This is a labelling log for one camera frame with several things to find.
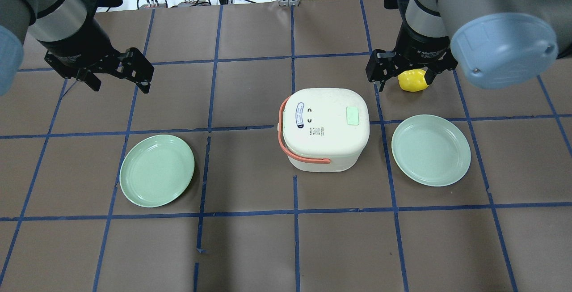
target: gray robot arm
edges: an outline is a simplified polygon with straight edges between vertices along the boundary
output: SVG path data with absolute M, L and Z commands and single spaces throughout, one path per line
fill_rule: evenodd
M 113 48 L 94 19 L 97 1 L 0 0 L 0 95 L 22 63 L 27 32 L 45 46 L 45 61 L 63 78 L 76 78 L 98 91 L 101 81 L 94 73 L 104 72 L 148 93 L 153 66 L 134 47 L 125 52 Z
M 572 0 L 385 0 L 403 24 L 392 51 L 375 50 L 366 67 L 383 84 L 404 70 L 436 74 L 458 64 L 480 88 L 533 78 L 572 56 Z

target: white container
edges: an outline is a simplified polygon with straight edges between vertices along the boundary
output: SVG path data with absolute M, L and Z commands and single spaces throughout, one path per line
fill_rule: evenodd
M 280 106 L 278 142 L 300 170 L 347 170 L 358 160 L 369 137 L 366 102 L 354 91 L 304 89 Z

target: yellow lemon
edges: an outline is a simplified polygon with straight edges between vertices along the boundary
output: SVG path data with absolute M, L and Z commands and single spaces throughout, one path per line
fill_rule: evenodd
M 418 92 L 429 87 L 425 82 L 425 71 L 420 68 L 405 71 L 397 79 L 401 89 L 407 92 Z

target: qr code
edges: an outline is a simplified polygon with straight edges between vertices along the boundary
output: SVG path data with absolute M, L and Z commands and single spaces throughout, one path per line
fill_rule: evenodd
M 310 135 L 324 135 L 323 127 L 311 127 Z

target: light green plate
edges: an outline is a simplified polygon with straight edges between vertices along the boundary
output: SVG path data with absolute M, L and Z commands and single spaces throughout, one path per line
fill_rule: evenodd
M 135 205 L 157 207 L 182 194 L 193 173 L 194 156 L 188 144 L 173 135 L 154 135 L 129 151 L 119 182 Z
M 435 115 L 415 115 L 400 123 L 391 149 L 397 166 L 427 186 L 454 184 L 471 164 L 466 137 L 453 123 Z

